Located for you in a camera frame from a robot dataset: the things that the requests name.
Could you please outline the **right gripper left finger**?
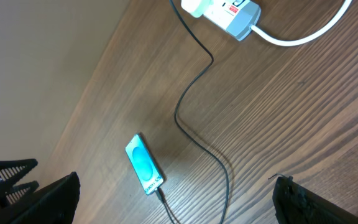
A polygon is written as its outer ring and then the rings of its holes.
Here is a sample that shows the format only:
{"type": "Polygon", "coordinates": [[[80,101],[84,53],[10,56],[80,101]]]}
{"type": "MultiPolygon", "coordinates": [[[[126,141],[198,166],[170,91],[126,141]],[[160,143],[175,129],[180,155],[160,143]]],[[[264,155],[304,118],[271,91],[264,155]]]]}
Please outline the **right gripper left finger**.
{"type": "Polygon", "coordinates": [[[80,180],[72,172],[0,210],[0,224],[71,224],[79,199],[80,180]]]}

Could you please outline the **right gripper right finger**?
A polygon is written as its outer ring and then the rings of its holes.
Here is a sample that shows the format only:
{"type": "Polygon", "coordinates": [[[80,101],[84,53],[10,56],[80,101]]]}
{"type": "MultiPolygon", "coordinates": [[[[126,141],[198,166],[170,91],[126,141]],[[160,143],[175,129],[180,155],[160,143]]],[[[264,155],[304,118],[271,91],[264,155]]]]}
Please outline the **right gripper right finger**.
{"type": "Polygon", "coordinates": [[[280,175],[273,190],[279,224],[353,224],[358,217],[280,175]]]}

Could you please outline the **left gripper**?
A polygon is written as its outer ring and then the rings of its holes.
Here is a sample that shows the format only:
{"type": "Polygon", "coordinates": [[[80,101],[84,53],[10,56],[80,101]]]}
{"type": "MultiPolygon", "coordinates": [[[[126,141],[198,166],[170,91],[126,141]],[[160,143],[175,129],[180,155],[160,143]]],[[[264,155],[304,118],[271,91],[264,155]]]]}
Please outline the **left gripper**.
{"type": "MultiPolygon", "coordinates": [[[[0,161],[0,187],[11,187],[38,165],[36,159],[0,161]]],[[[2,195],[2,204],[14,204],[22,197],[34,193],[39,187],[37,181],[15,185],[2,195]]]]}

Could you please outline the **turquoise-screen smartphone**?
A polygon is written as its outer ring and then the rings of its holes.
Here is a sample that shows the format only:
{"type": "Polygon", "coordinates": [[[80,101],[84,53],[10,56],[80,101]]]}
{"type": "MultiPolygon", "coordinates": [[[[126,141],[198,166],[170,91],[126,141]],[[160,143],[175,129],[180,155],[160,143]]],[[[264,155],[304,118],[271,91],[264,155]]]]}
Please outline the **turquoise-screen smartphone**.
{"type": "Polygon", "coordinates": [[[164,176],[141,133],[133,136],[125,147],[125,152],[145,194],[154,193],[164,183],[164,176]]]}

